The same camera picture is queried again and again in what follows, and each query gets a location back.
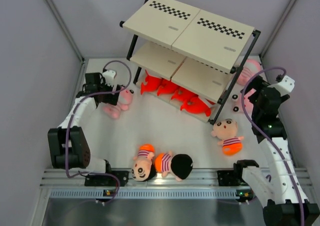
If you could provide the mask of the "pink striped frog plush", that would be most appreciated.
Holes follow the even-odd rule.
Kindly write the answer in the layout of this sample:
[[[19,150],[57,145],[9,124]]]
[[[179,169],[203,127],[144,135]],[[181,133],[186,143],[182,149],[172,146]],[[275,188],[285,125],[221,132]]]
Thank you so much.
[[[133,97],[134,91],[132,89],[125,89],[119,93],[116,105],[107,103],[102,109],[112,119],[118,119],[122,111],[127,111],[129,109],[130,104],[133,102]]]
[[[243,99],[244,107],[249,115],[253,112],[253,108],[254,108],[253,104],[249,100],[249,97],[253,95],[255,92],[256,92],[255,89],[251,89],[248,93],[244,95],[244,99]],[[231,98],[233,101],[232,111],[234,113],[243,113],[244,110],[242,106],[242,93],[240,92],[238,94],[233,94]]]
[[[254,74],[261,70],[262,66],[258,61],[248,58],[236,82],[244,86]]]

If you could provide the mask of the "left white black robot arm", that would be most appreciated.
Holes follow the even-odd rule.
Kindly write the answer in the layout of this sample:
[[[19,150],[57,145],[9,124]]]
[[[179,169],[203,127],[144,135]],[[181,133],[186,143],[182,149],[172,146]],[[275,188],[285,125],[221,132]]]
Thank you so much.
[[[55,169],[81,169],[96,173],[95,179],[102,186],[113,180],[110,163],[92,155],[84,127],[100,104],[115,106],[120,102],[123,88],[116,85],[117,73],[107,69],[103,73],[85,74],[85,83],[76,94],[74,104],[64,121],[47,133],[50,159]]]

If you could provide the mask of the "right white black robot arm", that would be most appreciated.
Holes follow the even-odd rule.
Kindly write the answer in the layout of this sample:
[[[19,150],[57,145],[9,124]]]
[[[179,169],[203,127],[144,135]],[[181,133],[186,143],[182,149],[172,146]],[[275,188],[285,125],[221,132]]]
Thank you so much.
[[[294,80],[285,75],[279,75],[277,83],[270,84],[256,74],[241,91],[246,94],[255,90],[248,98],[253,110],[247,119],[267,160],[270,178],[264,176],[253,159],[234,163],[233,178],[251,188],[262,206],[267,226],[311,226],[320,215],[319,206],[310,202],[298,180],[287,133],[278,117],[280,105],[290,98],[294,86]]]

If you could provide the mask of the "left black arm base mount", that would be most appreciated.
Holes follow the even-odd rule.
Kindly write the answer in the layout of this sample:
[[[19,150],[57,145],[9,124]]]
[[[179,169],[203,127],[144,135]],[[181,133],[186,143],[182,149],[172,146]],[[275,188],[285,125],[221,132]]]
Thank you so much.
[[[119,183],[111,176],[89,174],[85,177],[84,185],[86,187],[124,187],[128,183],[129,172],[127,170],[115,170],[111,174],[119,180]]]

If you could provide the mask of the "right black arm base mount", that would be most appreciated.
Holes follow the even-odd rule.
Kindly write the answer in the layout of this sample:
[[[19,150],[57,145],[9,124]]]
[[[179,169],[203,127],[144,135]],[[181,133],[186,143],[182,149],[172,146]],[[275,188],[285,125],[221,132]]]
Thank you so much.
[[[217,171],[218,185],[221,187],[235,187],[241,185],[241,180],[233,170]]]

